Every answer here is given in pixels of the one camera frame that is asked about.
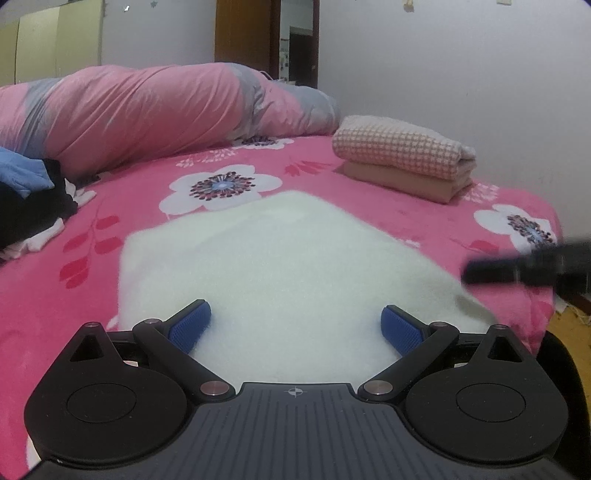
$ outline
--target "white wall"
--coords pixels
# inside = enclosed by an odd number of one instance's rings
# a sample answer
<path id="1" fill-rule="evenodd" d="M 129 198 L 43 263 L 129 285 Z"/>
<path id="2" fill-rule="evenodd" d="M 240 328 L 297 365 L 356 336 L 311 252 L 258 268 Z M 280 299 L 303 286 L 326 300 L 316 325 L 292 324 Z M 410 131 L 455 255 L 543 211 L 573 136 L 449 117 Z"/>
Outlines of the white wall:
<path id="1" fill-rule="evenodd" d="M 282 0 L 281 2 L 281 38 L 289 39 L 290 27 L 313 28 L 312 0 Z"/>
<path id="2" fill-rule="evenodd" d="M 144 68 L 213 61 L 216 0 L 107 0 L 102 63 Z M 65 0 L 9 0 L 0 25 Z"/>
<path id="3" fill-rule="evenodd" d="M 591 7 L 583 0 L 320 2 L 319 88 L 474 146 L 476 176 L 591 234 Z"/>

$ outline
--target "blue cloth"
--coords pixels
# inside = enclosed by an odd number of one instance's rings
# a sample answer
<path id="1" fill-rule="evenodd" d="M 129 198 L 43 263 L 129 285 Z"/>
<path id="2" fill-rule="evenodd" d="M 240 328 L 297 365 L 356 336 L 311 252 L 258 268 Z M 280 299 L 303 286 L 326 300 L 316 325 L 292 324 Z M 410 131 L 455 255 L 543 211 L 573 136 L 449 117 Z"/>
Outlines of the blue cloth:
<path id="1" fill-rule="evenodd" d="M 27 198 L 31 192 L 54 187 L 41 160 L 27 157 L 0 147 L 0 181 Z"/>

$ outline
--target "crosshair symbol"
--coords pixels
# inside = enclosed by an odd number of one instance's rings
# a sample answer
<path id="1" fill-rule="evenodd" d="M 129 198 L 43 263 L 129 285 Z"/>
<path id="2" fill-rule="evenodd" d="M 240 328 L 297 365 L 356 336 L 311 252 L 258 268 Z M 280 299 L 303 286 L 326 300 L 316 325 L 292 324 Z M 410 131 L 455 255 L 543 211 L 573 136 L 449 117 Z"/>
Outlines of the crosshair symbol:
<path id="1" fill-rule="evenodd" d="M 298 387 L 290 388 L 289 390 L 286 390 L 285 392 L 289 393 L 289 395 L 293 395 L 294 397 L 299 397 L 300 395 L 306 393 L 305 391 L 303 391 L 301 388 L 298 388 Z"/>

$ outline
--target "blue gripper pad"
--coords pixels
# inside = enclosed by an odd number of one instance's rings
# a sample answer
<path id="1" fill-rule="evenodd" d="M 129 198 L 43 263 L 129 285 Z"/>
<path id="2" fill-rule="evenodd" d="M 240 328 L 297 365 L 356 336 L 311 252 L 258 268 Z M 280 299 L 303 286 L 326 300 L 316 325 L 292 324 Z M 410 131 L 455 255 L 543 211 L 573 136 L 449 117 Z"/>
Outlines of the blue gripper pad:
<path id="1" fill-rule="evenodd" d="M 382 310 L 382 335 L 404 356 L 420 345 L 429 334 L 429 326 L 399 309 L 396 305 L 388 305 Z"/>
<path id="2" fill-rule="evenodd" d="M 196 300 L 166 320 L 162 333 L 174 346 L 189 354 L 209 326 L 211 318 L 209 303 Z"/>

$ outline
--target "triangular hole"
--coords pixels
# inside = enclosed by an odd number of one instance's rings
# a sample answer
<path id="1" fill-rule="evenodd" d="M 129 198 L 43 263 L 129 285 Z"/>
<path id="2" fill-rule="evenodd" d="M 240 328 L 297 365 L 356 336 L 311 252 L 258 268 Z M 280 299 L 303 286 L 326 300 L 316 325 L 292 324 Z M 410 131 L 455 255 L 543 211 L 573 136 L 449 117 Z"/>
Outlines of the triangular hole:
<path id="1" fill-rule="evenodd" d="M 491 360 L 504 360 L 505 362 L 522 362 L 521 357 L 505 337 L 497 337 L 495 339 L 488 358 Z"/>
<path id="2" fill-rule="evenodd" d="M 94 335 L 86 335 L 80 346 L 70 358 L 70 362 L 82 362 L 84 360 L 95 360 L 103 357 L 103 350 L 101 350 L 99 341 Z"/>

